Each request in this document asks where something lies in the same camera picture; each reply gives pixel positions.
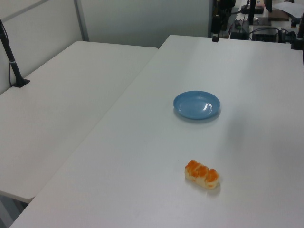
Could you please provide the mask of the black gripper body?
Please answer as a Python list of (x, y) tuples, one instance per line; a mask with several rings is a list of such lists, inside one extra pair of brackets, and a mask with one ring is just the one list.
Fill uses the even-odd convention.
[(214, 16), (230, 17), (232, 8), (235, 6), (235, 0), (215, 0)]

